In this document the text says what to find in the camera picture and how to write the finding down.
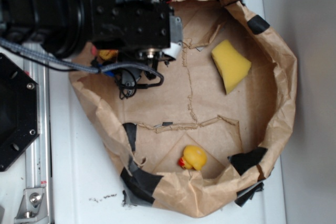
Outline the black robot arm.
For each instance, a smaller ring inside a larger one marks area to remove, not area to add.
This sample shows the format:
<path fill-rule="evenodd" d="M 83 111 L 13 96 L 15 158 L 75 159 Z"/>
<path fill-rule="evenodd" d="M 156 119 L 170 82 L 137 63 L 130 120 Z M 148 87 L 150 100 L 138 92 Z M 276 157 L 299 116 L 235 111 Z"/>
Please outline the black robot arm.
<path fill-rule="evenodd" d="M 171 0 L 1 0 L 1 37 L 40 44 L 59 59 L 98 49 L 174 57 L 183 39 Z"/>

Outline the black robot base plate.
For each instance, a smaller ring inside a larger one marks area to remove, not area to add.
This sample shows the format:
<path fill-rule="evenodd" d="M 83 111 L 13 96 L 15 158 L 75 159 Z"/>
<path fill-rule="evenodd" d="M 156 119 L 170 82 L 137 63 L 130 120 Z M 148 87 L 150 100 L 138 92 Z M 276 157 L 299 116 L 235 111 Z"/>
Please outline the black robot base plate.
<path fill-rule="evenodd" d="M 1 172 L 39 136 L 37 98 L 38 84 L 1 54 Z"/>

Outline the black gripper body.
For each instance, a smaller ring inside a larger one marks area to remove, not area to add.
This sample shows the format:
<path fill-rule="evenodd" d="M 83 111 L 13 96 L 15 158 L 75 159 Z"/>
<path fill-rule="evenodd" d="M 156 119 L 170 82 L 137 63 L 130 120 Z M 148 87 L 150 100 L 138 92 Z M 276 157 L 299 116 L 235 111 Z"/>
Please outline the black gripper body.
<path fill-rule="evenodd" d="M 164 49 L 171 43 L 171 9 L 164 0 L 90 0 L 98 49 Z"/>

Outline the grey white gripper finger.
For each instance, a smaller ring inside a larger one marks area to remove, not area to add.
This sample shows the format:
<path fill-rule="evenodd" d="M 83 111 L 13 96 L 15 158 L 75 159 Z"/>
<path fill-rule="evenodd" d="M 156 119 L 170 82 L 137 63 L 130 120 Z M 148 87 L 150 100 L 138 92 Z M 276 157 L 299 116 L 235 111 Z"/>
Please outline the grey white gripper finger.
<path fill-rule="evenodd" d="M 177 58 L 183 47 L 183 25 L 178 16 L 170 17 L 170 47 L 163 50 L 166 58 Z"/>

